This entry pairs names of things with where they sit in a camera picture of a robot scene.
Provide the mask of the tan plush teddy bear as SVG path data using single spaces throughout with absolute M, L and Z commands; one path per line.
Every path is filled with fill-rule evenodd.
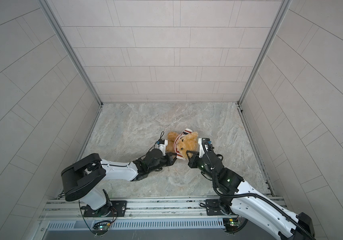
M 188 160 L 193 156 L 192 152 L 196 152 L 199 148 L 198 138 L 198 132 L 193 132 L 190 129 L 185 129 L 180 134 L 169 132 L 167 134 L 166 152 L 176 153 L 180 160 Z

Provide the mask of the red white striped knit sweater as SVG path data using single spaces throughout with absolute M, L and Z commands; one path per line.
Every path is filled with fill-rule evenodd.
M 181 160 L 188 160 L 187 151 L 197 150 L 198 133 L 190 129 L 185 129 L 177 136 L 174 142 L 174 149 L 177 158 Z

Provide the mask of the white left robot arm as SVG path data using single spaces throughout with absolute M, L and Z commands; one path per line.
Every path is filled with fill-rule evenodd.
M 99 154 L 91 154 L 61 172 L 64 197 L 67 202 L 80 201 L 92 210 L 94 217 L 104 217 L 113 212 L 113 205 L 106 190 L 95 186 L 102 180 L 127 180 L 136 182 L 152 172 L 172 166 L 177 154 L 153 149 L 144 158 L 129 163 L 103 160 Z

